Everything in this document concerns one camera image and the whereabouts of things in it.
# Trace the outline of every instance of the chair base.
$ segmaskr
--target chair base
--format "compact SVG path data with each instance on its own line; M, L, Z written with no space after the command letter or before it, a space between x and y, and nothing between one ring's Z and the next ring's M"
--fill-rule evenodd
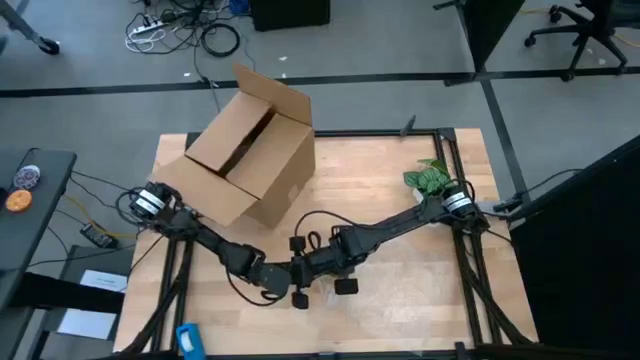
M611 40L611 36L615 34L615 31L613 29L602 26L595 18L594 20L589 20L584 16L574 12L573 10L567 9L564 6L554 5L549 10L551 22L553 23L558 22L562 17L562 14L570 17L571 20L573 20L576 24L534 30L524 41L524 45L526 47L535 45L536 35L577 33L578 37L573 42L573 46L577 46L578 49L576 51L576 54L573 56L571 66L569 66L569 69L567 69L567 71L561 76L562 80L565 82L569 82L575 77L576 66L578 65L578 61L580 61L580 58L582 57L582 53L584 52L584 49L587 46L587 41L589 41L590 37L596 39L598 42L604 45L604 47L611 51L613 55L615 55L615 57L620 60L620 65L618 66L618 75L624 74L626 72L626 65L628 60L627 57L618 48L618 46L613 42L613 40Z

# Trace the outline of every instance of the blue object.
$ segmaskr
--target blue object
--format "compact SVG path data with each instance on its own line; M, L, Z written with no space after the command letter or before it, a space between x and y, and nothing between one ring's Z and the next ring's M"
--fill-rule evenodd
M204 344L200 337L198 325L187 323L176 329L178 346L182 350L185 360L205 360Z
M249 0L229 0L229 9L234 15L249 15Z

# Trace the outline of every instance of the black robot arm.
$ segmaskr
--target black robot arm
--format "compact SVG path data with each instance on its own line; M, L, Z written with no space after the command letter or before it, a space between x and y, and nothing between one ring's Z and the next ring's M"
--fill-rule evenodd
M309 287L319 276L346 277L380 245L423 225L451 219L475 221L480 216L462 188L450 187L442 196L427 197L413 208L377 224L334 226L328 246L310 252L305 252L306 239L294 236L290 238L291 261L267 263L261 250L230 242L202 225L198 214L182 204L180 194L165 184L149 183L143 190L129 195L132 214L140 220L136 225L169 238L199 243L216 254L230 274L263 288L276 299L287 294L289 285L295 285L293 304L301 309L308 307L301 289ZM355 280L345 284L346 289L340 290L337 282L336 292L357 292Z

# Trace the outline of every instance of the black partition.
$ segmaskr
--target black partition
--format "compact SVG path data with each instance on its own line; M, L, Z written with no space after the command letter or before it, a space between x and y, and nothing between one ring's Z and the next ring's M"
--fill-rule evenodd
M484 64L502 38L524 0L467 0L462 6L469 48L476 72Z
M635 352L640 339L638 175L640 136L514 216L524 220L511 235L545 345Z

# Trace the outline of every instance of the black desk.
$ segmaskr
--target black desk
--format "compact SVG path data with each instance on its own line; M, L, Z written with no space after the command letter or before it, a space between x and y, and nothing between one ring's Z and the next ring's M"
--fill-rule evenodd
M27 149L0 150L0 182L7 187ZM23 165L37 165L41 179L33 189L33 203L22 213L0 209L0 309L9 305L22 276L65 191L76 154L68 151L33 150Z
M3 187L10 185L21 161L22 165L37 165L41 175L27 210L11 213L1 204L0 359L13 357L33 309L64 307L118 313L122 306L124 296L120 293L26 272L76 158L69 151L0 150Z

